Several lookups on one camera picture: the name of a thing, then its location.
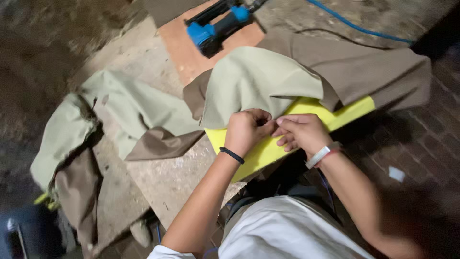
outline white t-shirt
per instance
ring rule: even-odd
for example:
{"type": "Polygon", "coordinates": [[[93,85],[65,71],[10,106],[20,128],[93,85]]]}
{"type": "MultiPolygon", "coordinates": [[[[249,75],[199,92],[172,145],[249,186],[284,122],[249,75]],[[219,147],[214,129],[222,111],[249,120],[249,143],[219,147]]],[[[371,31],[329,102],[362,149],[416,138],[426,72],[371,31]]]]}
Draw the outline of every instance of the white t-shirt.
{"type": "MultiPolygon", "coordinates": [[[[250,206],[219,248],[220,259],[373,258],[305,203],[266,198],[250,206]]],[[[148,259],[195,258],[158,245],[148,259]]]]}

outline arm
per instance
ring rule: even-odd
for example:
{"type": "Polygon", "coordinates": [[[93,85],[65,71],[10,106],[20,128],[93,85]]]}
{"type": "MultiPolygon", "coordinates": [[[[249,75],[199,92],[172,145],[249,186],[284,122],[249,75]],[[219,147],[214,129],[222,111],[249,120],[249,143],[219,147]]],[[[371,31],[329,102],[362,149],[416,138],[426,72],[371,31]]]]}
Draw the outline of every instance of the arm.
{"type": "MultiPolygon", "coordinates": [[[[260,109],[234,113],[229,120],[224,146],[244,158],[253,146],[274,131],[275,125],[271,115],[260,109]]],[[[219,215],[225,191],[239,166],[238,161],[228,154],[217,155],[175,217],[162,245],[181,253],[204,252],[219,215]]]]}
{"type": "MultiPolygon", "coordinates": [[[[273,136],[284,135],[278,145],[285,151],[301,147],[311,158],[332,139],[315,114],[280,117],[280,128],[273,136]]],[[[379,228],[380,201],[369,178],[342,153],[332,153],[320,163],[320,169],[344,204],[364,239],[391,258],[420,258],[421,249],[412,240],[384,235],[379,228]]]]}

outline right hand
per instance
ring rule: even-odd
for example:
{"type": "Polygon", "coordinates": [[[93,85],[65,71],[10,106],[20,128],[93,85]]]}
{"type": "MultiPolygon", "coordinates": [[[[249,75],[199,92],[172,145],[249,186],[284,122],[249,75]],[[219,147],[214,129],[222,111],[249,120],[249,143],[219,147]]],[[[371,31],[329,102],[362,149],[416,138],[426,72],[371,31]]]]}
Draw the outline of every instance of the right hand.
{"type": "Polygon", "coordinates": [[[284,135],[276,144],[280,147],[286,145],[285,152],[300,147],[305,150],[307,157],[311,158],[333,142],[316,114],[284,115],[279,117],[276,123],[279,128],[271,136],[284,135]]]}

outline left hand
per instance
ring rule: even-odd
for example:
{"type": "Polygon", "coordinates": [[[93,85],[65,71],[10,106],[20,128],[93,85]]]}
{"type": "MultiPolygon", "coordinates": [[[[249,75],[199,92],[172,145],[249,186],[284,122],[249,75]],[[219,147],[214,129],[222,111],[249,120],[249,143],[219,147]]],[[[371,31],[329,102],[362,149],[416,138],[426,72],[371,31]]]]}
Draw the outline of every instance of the left hand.
{"type": "Polygon", "coordinates": [[[224,147],[244,158],[266,136],[275,131],[276,120],[261,109],[247,109],[232,114],[227,126],[224,147]]]}

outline black bracelet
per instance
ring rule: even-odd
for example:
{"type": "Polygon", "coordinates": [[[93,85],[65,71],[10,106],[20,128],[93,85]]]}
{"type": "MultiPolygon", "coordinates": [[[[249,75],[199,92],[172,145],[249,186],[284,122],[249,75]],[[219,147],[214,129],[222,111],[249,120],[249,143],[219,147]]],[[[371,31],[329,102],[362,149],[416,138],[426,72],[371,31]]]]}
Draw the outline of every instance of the black bracelet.
{"type": "Polygon", "coordinates": [[[225,148],[225,147],[220,147],[220,151],[221,152],[224,152],[224,153],[227,153],[229,156],[233,157],[234,159],[236,159],[238,162],[240,162],[240,164],[244,164],[244,159],[242,159],[239,155],[231,152],[229,149],[225,148]]]}

